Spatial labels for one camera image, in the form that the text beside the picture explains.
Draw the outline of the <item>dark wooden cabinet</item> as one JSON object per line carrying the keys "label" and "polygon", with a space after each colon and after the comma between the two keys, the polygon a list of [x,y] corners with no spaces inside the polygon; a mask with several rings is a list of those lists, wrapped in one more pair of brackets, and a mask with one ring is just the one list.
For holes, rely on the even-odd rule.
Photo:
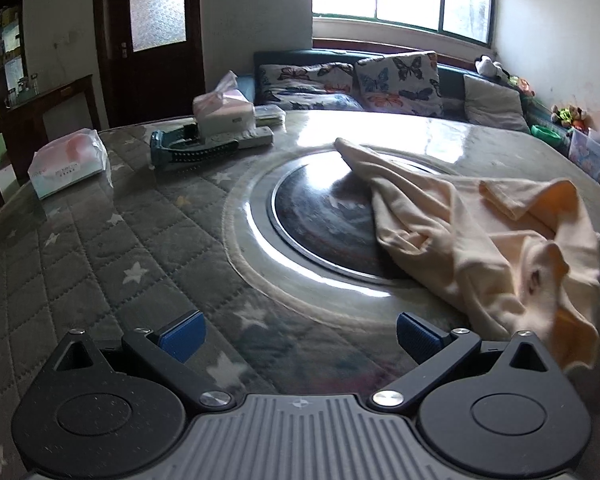
{"label": "dark wooden cabinet", "polygon": [[18,184],[29,181],[34,153],[48,142],[44,115],[53,108],[83,96],[90,124],[100,120],[91,74],[42,91],[38,75],[31,73],[23,33],[23,0],[0,0],[0,136]]}

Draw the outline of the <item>tissue box pink white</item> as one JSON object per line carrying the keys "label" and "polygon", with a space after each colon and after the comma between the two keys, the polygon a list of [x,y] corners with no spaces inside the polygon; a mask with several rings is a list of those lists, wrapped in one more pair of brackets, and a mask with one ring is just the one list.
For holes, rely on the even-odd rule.
{"label": "tissue box pink white", "polygon": [[196,96],[193,112],[204,139],[256,128],[254,105],[238,89],[237,76],[231,70],[211,92]]}

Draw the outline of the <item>green bowl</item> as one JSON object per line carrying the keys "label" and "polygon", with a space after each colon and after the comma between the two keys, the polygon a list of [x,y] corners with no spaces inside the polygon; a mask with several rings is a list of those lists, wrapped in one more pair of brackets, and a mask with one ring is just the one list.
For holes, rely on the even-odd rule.
{"label": "green bowl", "polygon": [[535,136],[537,139],[545,142],[552,148],[556,148],[556,150],[558,150],[558,148],[561,148],[562,144],[564,143],[564,139],[562,138],[560,133],[554,131],[552,128],[548,128],[542,125],[532,125],[530,127],[530,132],[532,136]]}

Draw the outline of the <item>round black induction cooktop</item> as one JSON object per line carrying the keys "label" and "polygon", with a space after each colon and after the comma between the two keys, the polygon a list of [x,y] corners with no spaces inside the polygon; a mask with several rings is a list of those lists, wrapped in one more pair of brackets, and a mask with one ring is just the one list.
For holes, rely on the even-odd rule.
{"label": "round black induction cooktop", "polygon": [[272,187],[268,220],[287,246],[329,272],[374,285],[414,283],[377,240],[370,187],[341,160],[288,166]]}

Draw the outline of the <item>dark wooden door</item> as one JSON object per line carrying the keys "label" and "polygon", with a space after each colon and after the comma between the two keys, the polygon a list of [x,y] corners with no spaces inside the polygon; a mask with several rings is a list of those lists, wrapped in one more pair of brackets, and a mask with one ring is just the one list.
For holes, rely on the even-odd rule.
{"label": "dark wooden door", "polygon": [[110,126],[193,113],[204,92],[200,0],[94,0]]}

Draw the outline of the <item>butterfly pillow left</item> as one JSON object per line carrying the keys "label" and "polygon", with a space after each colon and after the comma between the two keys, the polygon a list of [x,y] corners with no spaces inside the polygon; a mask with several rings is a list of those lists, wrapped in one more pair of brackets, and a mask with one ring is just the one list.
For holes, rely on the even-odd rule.
{"label": "butterfly pillow left", "polygon": [[263,64],[258,68],[260,104],[287,110],[364,110],[355,97],[354,68],[331,62],[297,66]]}

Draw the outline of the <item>colourful plush toys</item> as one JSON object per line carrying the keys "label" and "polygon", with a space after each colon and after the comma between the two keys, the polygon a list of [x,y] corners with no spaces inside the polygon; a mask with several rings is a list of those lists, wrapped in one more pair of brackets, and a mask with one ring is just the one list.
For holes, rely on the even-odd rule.
{"label": "colourful plush toys", "polygon": [[550,121],[565,129],[575,128],[581,132],[587,133],[587,119],[588,114],[586,114],[586,111],[574,105],[568,105],[566,107],[554,105],[550,109]]}

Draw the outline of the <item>cream sweatshirt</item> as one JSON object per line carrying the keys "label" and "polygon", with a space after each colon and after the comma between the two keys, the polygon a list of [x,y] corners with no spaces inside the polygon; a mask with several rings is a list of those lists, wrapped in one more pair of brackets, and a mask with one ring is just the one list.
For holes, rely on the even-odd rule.
{"label": "cream sweatshirt", "polygon": [[594,366],[600,234],[571,181],[431,177],[334,145],[372,191],[378,244],[478,335],[531,330],[563,370]]}

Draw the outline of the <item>butterfly pillow right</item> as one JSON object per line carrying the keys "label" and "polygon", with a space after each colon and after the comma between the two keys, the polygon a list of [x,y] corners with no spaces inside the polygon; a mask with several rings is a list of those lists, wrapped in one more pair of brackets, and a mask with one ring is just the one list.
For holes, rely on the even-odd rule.
{"label": "butterfly pillow right", "polygon": [[436,52],[418,51],[364,58],[354,68],[362,99],[369,110],[442,116]]}

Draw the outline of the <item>soft tissue pack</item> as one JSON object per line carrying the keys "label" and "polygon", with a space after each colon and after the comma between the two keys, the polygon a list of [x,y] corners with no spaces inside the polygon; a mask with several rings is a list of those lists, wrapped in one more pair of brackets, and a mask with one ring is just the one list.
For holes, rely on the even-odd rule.
{"label": "soft tissue pack", "polygon": [[107,150],[98,132],[83,128],[50,141],[35,152],[28,176],[36,196],[45,200],[108,170]]}

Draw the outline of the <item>grey cushion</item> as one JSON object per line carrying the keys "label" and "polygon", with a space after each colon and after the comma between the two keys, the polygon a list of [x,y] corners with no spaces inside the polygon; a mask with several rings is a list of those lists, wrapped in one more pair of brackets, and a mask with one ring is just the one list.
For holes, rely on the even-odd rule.
{"label": "grey cushion", "polygon": [[517,91],[474,76],[463,80],[465,115],[472,124],[530,132]]}

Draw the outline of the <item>clear plastic storage box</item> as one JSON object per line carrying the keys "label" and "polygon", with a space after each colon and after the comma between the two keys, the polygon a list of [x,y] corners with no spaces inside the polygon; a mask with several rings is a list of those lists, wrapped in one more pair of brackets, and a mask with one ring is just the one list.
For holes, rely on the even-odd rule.
{"label": "clear plastic storage box", "polygon": [[568,158],[600,184],[600,142],[572,129]]}

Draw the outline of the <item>butterfly pillow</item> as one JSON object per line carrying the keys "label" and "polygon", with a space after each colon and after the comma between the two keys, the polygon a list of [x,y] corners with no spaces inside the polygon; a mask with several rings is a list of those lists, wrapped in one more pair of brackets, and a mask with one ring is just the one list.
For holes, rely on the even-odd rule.
{"label": "butterfly pillow", "polygon": [[287,110],[364,110],[355,97],[354,68],[331,62],[297,66],[263,64],[258,68],[260,104]]}
{"label": "butterfly pillow", "polygon": [[362,99],[369,110],[442,116],[436,52],[418,51],[364,58],[354,68]]}

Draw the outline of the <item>blue sofa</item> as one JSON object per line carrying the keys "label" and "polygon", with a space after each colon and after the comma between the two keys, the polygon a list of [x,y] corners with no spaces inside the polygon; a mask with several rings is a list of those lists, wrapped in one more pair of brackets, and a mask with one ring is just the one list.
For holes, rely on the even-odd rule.
{"label": "blue sofa", "polygon": [[380,54],[304,49],[259,51],[254,73],[239,88],[258,105],[282,110],[368,110],[473,122],[531,133],[552,148],[568,148],[571,132],[494,65],[449,64],[434,51]]}

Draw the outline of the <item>small green packet stack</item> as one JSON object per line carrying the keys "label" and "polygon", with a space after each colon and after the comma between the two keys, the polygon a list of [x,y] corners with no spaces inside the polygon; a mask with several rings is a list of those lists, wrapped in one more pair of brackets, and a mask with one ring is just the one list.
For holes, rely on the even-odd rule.
{"label": "small green packet stack", "polygon": [[257,127],[278,127],[286,120],[286,112],[275,104],[258,105],[254,108]]}

